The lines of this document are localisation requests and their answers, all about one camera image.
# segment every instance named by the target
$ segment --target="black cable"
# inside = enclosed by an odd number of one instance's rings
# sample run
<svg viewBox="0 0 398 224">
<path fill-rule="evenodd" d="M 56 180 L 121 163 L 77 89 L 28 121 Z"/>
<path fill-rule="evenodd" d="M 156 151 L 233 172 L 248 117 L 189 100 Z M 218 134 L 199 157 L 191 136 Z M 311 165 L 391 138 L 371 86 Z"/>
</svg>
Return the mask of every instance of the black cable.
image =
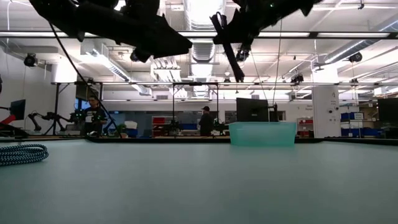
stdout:
<svg viewBox="0 0 398 224">
<path fill-rule="evenodd" d="M 275 86 L 274 86 L 274 96 L 272 97 L 272 105 L 275 103 L 275 92 L 276 92 L 276 84 L 278 82 L 279 61 L 280 61 L 280 43 L 281 42 L 282 42 L 282 20 L 280 20 L 278 59 L 277 59 L 277 65 L 276 65 L 276 77 L 275 77 Z"/>
<path fill-rule="evenodd" d="M 266 90 L 264 89 L 264 87 L 262 87 L 261 77 L 260 77 L 260 74 L 259 74 L 259 70 L 257 69 L 256 61 L 254 60 L 253 52 L 252 51 L 250 51 L 250 52 L 251 52 L 251 57 L 253 58 L 253 64 L 254 64 L 254 68 L 256 69 L 257 77 L 259 78 L 259 81 L 260 81 L 260 86 L 261 86 L 262 92 L 264 93 L 264 97 L 268 101 L 267 95 L 266 95 Z"/>
<path fill-rule="evenodd" d="M 67 59 L 69 60 L 70 64 L 72 65 L 73 69 L 75 69 L 77 75 L 81 78 L 82 82 L 86 85 L 86 87 L 90 90 L 90 93 L 94 96 L 94 99 L 98 101 L 99 106 L 105 111 L 106 115 L 108 115 L 108 117 L 111 119 L 111 123 L 113 124 L 114 128 L 116 129 L 116 132 L 119 134 L 120 138 L 122 138 L 118 128 L 116 127 L 116 123 L 114 122 L 111 114 L 108 112 L 108 110 L 105 108 L 105 106 L 102 104 L 101 100 L 95 95 L 94 91 L 91 89 L 91 87 L 89 86 L 89 84 L 87 83 L 87 81 L 83 78 L 83 75 L 80 74 L 79 70 L 76 68 L 76 65 L 73 63 L 73 60 L 70 58 L 66 48 L 63 46 L 61 39 L 59 38 L 57 32 L 54 29 L 54 26 L 49 22 L 50 27 L 52 29 L 52 32 L 55 35 L 56 40 L 58 41 L 59 45 L 62 48 L 63 53 L 65 54 L 65 56 L 67 57 Z"/>
<path fill-rule="evenodd" d="M 48 156 L 47 147 L 41 144 L 0 147 L 0 166 L 40 162 Z"/>
</svg>

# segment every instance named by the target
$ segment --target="table surface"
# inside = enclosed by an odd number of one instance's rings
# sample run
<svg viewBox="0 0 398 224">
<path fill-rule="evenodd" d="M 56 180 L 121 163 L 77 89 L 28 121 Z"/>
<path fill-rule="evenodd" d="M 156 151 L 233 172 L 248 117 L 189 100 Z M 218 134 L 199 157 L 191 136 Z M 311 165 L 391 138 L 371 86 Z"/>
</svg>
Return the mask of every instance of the table surface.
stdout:
<svg viewBox="0 0 398 224">
<path fill-rule="evenodd" d="M 398 223 L 393 146 L 42 144 L 0 167 L 0 223 Z"/>
</svg>

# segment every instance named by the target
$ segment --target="fluorescent light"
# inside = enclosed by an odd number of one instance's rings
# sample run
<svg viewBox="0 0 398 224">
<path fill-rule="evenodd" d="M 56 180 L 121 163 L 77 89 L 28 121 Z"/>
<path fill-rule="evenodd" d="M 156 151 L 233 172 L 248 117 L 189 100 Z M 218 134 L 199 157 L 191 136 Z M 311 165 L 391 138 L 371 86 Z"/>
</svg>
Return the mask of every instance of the fluorescent light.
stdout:
<svg viewBox="0 0 398 224">
<path fill-rule="evenodd" d="M 260 32 L 259 37 L 308 37 L 309 32 Z"/>
<path fill-rule="evenodd" d="M 184 37 L 207 37 L 213 38 L 217 35 L 217 32 L 204 32 L 204 31 L 195 31 L 195 32 L 179 32 Z"/>
<path fill-rule="evenodd" d="M 140 84 L 140 85 L 173 85 L 173 83 L 170 83 L 170 82 L 147 82 L 147 83 L 145 83 L 145 82 L 137 82 L 137 84 Z"/>
<path fill-rule="evenodd" d="M 57 35 L 61 38 L 68 37 L 68 35 L 64 32 L 57 32 Z M 42 31 L 42 32 L 26 32 L 26 31 L 1 31 L 0 37 L 8 37 L 8 38 L 28 38 L 28 37 L 36 37 L 36 38 L 54 38 L 55 35 L 50 31 Z M 97 35 L 86 33 L 85 37 L 97 37 Z"/>
<path fill-rule="evenodd" d="M 345 33 L 345 32 L 321 32 L 317 35 L 317 37 L 340 37 L 340 38 L 345 38 L 345 37 L 357 37 L 357 38 L 385 38 L 390 33 L 386 32 L 353 32 L 353 33 Z"/>
<path fill-rule="evenodd" d="M 393 6 L 368 6 L 365 5 L 365 9 L 396 9 Z M 335 10 L 347 10 L 347 9 L 358 9 L 358 6 L 340 6 L 340 7 L 314 7 L 313 11 L 335 11 Z"/>
<path fill-rule="evenodd" d="M 130 85 L 128 82 L 107 82 L 107 83 L 102 83 L 103 85 Z"/>
</svg>

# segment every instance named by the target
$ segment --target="cap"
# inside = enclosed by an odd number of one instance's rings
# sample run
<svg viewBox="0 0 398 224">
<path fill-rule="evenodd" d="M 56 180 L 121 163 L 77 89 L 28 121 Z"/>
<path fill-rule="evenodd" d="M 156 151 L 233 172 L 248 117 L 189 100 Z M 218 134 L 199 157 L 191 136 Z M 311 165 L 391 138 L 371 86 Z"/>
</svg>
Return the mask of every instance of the cap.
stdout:
<svg viewBox="0 0 398 224">
<path fill-rule="evenodd" d="M 205 106 L 204 108 L 202 108 L 202 110 L 204 111 L 210 111 L 210 108 L 208 106 Z"/>
</svg>

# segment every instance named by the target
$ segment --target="white pillar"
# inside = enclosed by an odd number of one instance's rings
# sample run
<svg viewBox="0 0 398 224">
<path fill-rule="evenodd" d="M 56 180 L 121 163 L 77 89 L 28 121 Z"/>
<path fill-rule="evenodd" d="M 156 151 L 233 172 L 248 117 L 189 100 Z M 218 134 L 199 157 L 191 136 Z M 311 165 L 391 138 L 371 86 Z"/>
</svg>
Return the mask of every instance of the white pillar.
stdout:
<svg viewBox="0 0 398 224">
<path fill-rule="evenodd" d="M 77 74 L 69 61 L 65 58 L 61 59 L 58 64 L 52 65 L 52 81 L 53 82 L 75 82 L 77 81 Z M 61 85 L 58 97 L 58 111 L 57 113 L 64 118 L 69 118 L 70 113 L 75 111 L 75 100 L 76 100 L 76 85 Z M 65 127 L 68 124 L 66 121 L 61 121 Z"/>
<path fill-rule="evenodd" d="M 312 73 L 315 83 L 338 83 L 338 72 L 333 65 Z M 314 135 L 316 138 L 340 137 L 338 86 L 312 88 Z"/>
</svg>

